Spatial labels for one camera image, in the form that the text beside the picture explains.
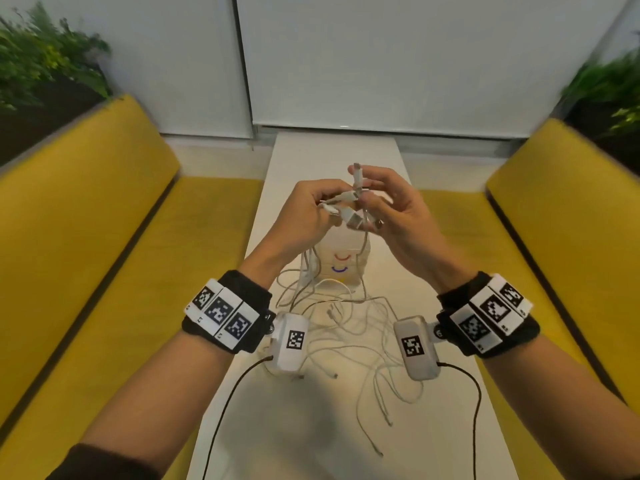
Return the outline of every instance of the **sleeve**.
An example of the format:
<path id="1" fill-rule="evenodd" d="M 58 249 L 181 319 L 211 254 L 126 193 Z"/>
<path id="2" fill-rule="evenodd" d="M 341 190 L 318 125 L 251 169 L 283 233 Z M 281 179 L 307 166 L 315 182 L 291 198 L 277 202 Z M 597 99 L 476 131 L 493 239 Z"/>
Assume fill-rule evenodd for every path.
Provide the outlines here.
<path id="1" fill-rule="evenodd" d="M 160 480 L 150 466 L 98 447 L 77 444 L 47 480 Z"/>

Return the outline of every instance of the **planter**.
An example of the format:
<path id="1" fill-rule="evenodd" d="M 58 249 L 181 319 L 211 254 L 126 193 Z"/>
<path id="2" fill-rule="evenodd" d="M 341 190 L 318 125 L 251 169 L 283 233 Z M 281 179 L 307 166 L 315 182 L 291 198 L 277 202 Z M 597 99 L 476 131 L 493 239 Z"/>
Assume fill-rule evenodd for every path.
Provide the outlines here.
<path id="1" fill-rule="evenodd" d="M 0 114 L 0 166 L 104 100 L 88 86 L 64 78 L 43 82 L 36 96 L 42 106 Z"/>
<path id="2" fill-rule="evenodd" d="M 579 101 L 567 116 L 572 128 L 594 142 L 636 175 L 640 175 L 640 130 L 635 132 L 603 136 L 616 120 L 611 117 L 622 105 Z"/>

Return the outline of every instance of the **black cable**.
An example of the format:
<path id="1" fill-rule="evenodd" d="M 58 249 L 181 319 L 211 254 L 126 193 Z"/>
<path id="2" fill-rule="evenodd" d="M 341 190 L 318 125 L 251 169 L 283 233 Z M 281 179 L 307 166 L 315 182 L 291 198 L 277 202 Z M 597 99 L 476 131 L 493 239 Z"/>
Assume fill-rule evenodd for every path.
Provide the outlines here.
<path id="1" fill-rule="evenodd" d="M 480 384 L 478 384 L 478 381 L 476 380 L 475 377 L 473 377 L 469 372 L 467 372 L 466 370 L 462 369 L 462 367 L 458 367 L 457 365 L 453 365 L 452 363 L 447 363 L 447 362 L 436 362 L 439 366 L 441 367 L 451 367 L 452 369 L 455 369 L 457 371 L 462 372 L 464 375 L 468 376 L 476 385 L 476 388 L 478 389 L 478 404 L 476 405 L 476 412 L 474 414 L 474 425 L 473 425 L 473 444 L 474 444 L 474 480 L 476 480 L 476 425 L 477 425 L 477 420 L 478 420 L 478 412 L 480 412 L 480 403 L 482 403 L 482 389 L 480 389 Z"/>
<path id="2" fill-rule="evenodd" d="M 270 360 L 273 360 L 273 355 L 269 355 L 268 357 L 260 359 L 258 362 L 254 363 L 251 367 L 249 367 L 246 371 L 244 371 L 242 375 L 238 378 L 238 380 L 236 380 L 236 385 L 234 386 L 233 389 L 231 389 L 231 394 L 229 394 L 229 397 L 227 398 L 225 407 L 222 408 L 222 412 L 220 413 L 220 419 L 218 420 L 218 425 L 216 426 L 216 430 L 213 433 L 213 438 L 211 439 L 211 445 L 209 446 L 209 453 L 207 455 L 207 462 L 204 465 L 204 473 L 202 474 L 202 480 L 205 480 L 205 477 L 207 476 L 207 469 L 209 468 L 209 460 L 211 459 L 211 452 L 213 450 L 213 442 L 216 441 L 216 436 L 218 434 L 218 430 L 220 429 L 220 424 L 222 424 L 222 418 L 225 415 L 225 411 L 227 411 L 227 406 L 229 405 L 229 402 L 231 401 L 231 397 L 234 395 L 236 388 L 238 387 L 238 384 L 240 384 L 240 381 L 244 379 L 244 376 L 247 375 L 249 371 L 251 371 L 251 369 L 258 367 L 262 362 L 268 362 Z"/>

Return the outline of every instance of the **black wristband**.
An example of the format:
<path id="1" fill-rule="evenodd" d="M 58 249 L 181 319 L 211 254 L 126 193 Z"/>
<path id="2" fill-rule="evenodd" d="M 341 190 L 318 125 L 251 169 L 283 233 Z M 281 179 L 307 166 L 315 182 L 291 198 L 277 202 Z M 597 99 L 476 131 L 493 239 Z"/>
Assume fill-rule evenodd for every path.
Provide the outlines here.
<path id="1" fill-rule="evenodd" d="M 275 318 L 275 314 L 269 311 L 271 293 L 260 285 L 252 282 L 237 270 L 226 272 L 218 282 L 225 288 L 232 291 L 247 305 L 251 306 L 252 309 L 260 314 L 260 318 L 253 323 L 251 328 L 246 332 L 242 340 L 240 340 L 238 345 L 236 345 L 236 348 L 233 350 L 222 345 L 215 337 L 206 332 L 197 323 L 192 322 L 188 317 L 185 317 L 182 320 L 182 330 L 190 335 L 202 337 L 210 341 L 213 345 L 231 354 L 237 354 L 240 351 L 246 351 L 249 353 L 255 352 L 262 338 L 271 332 L 271 323 Z"/>
<path id="2" fill-rule="evenodd" d="M 478 355 L 481 358 L 495 357 L 514 347 L 532 341 L 540 334 L 540 325 L 531 315 L 528 315 L 521 325 L 510 335 L 505 335 L 502 330 L 489 323 L 492 330 L 502 339 L 502 343 L 485 353 L 478 352 L 471 340 L 453 323 L 451 315 L 468 304 L 469 300 L 487 286 L 489 281 L 491 281 L 491 276 L 481 271 L 468 283 L 438 296 L 438 300 L 443 308 L 437 316 L 438 322 L 440 323 L 440 332 L 445 339 L 457 346 L 466 356 Z"/>

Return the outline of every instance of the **yellow cushion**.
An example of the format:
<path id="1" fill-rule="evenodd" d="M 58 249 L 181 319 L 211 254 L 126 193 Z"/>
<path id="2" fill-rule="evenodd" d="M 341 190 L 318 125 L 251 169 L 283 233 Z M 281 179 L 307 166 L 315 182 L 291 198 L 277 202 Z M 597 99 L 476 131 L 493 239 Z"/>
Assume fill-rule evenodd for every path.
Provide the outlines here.
<path id="1" fill-rule="evenodd" d="M 0 423 L 178 168 L 126 96 L 0 175 Z"/>
<path id="2" fill-rule="evenodd" d="M 488 188 L 628 404 L 640 412 L 640 181 L 549 120 Z"/>
<path id="3" fill-rule="evenodd" d="M 533 304 L 545 334 L 578 362 L 587 364 L 560 316 L 482 193 L 422 191 L 448 240 L 487 273 L 499 273 Z M 520 480 L 561 479 L 479 362 L 493 409 Z"/>
<path id="4" fill-rule="evenodd" d="M 257 180 L 176 183 L 0 449 L 0 478 L 44 478 L 62 461 L 107 400 L 180 329 L 195 291 L 240 263 L 261 190 Z M 181 454 L 173 478 L 185 478 L 190 455 Z"/>

